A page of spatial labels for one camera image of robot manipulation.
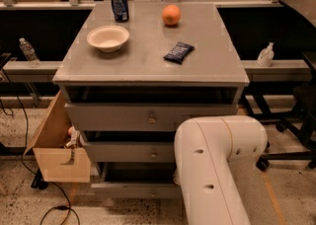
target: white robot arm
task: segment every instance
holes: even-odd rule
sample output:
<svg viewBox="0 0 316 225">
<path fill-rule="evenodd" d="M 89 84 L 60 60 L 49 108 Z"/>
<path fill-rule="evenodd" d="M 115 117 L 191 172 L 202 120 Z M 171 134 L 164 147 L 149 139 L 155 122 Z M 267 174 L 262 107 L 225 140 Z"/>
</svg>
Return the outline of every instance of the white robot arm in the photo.
<svg viewBox="0 0 316 225">
<path fill-rule="evenodd" d="M 250 224 L 227 161 L 258 159 L 267 142 L 264 127 L 243 115 L 192 118 L 179 126 L 175 156 L 190 225 Z"/>
</svg>

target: electrical cord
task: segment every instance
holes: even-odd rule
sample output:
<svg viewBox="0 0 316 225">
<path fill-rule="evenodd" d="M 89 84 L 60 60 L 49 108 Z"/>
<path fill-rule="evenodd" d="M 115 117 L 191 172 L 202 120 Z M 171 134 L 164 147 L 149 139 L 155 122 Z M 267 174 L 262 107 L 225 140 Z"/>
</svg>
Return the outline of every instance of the electrical cord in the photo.
<svg viewBox="0 0 316 225">
<path fill-rule="evenodd" d="M 29 135 L 29 117 L 28 117 L 28 114 L 23 106 L 23 103 L 21 102 L 20 98 L 17 96 L 17 99 L 19 101 L 19 104 L 23 110 L 23 113 L 25 115 L 25 118 L 26 118 L 26 126 L 27 126 L 27 129 L 26 129 L 26 135 L 25 135 L 25 148 L 27 148 L 28 146 L 28 135 Z M 26 163 L 24 162 L 24 154 L 22 154 L 21 156 L 21 162 L 22 164 L 32 173 L 32 174 L 36 174 L 29 166 L 26 165 Z M 60 223 L 60 225 L 64 225 L 65 222 L 68 220 L 68 218 L 70 217 L 70 214 L 71 212 L 73 212 L 77 218 L 77 221 L 78 221 L 78 225 L 80 225 L 80 219 L 79 219 L 79 216 L 78 214 L 76 213 L 75 210 L 73 210 L 71 208 L 71 202 L 66 194 L 66 192 L 63 190 L 62 187 L 60 187 L 58 184 L 54 183 L 54 182 L 51 182 L 53 185 L 55 185 L 57 188 L 60 189 L 60 191 L 62 192 L 62 194 L 65 196 L 65 198 L 67 199 L 67 202 L 68 202 L 68 206 L 66 205 L 62 205 L 62 206 L 55 206 L 55 207 L 52 207 L 51 209 L 48 210 L 48 212 L 43 216 L 43 218 L 41 219 L 40 221 L 40 225 L 42 224 L 43 220 L 46 218 L 46 216 L 48 215 L 48 213 L 50 213 L 52 210 L 60 210 L 60 211 L 65 211 L 65 210 L 68 210 L 67 212 L 67 215 L 66 217 L 64 218 L 64 220 Z"/>
</svg>

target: open drawer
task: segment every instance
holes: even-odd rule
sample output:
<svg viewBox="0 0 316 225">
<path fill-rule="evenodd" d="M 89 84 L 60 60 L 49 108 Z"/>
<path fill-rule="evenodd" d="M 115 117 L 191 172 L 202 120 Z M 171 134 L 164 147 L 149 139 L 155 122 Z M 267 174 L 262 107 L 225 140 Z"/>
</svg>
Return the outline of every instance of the open drawer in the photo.
<svg viewBox="0 0 316 225">
<path fill-rule="evenodd" d="M 104 163 L 101 181 L 91 188 L 109 197 L 178 198 L 174 172 L 174 163 Z"/>
<path fill-rule="evenodd" d="M 91 163 L 84 148 L 65 149 L 70 119 L 59 92 L 51 101 L 47 115 L 36 130 L 25 154 L 33 149 L 46 182 L 90 181 Z"/>
</svg>

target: cabinet top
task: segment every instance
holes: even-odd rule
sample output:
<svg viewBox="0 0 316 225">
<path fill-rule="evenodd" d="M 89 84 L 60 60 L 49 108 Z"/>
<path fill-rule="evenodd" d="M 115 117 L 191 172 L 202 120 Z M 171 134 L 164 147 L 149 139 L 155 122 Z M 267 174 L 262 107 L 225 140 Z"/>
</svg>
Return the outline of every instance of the cabinet top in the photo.
<svg viewBox="0 0 316 225">
<path fill-rule="evenodd" d="M 56 84 L 108 83 L 220 83 L 248 84 L 248 77 L 217 8 L 207 2 L 176 3 L 181 20 L 164 25 L 161 14 L 168 2 L 130 1 L 129 20 L 117 23 L 110 2 L 97 4 L 56 72 Z M 126 28 L 128 42 L 104 53 L 87 42 L 87 34 L 101 26 Z M 195 47 L 182 65 L 163 57 L 177 44 Z"/>
</svg>

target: soda can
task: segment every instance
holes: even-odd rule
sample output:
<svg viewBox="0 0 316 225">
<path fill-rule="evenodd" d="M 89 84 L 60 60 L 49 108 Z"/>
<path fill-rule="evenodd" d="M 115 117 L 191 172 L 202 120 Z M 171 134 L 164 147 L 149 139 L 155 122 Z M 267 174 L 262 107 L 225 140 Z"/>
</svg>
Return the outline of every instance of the soda can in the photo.
<svg viewBox="0 0 316 225">
<path fill-rule="evenodd" d="M 113 13 L 117 22 L 126 22 L 129 19 L 127 0 L 111 0 Z"/>
</svg>

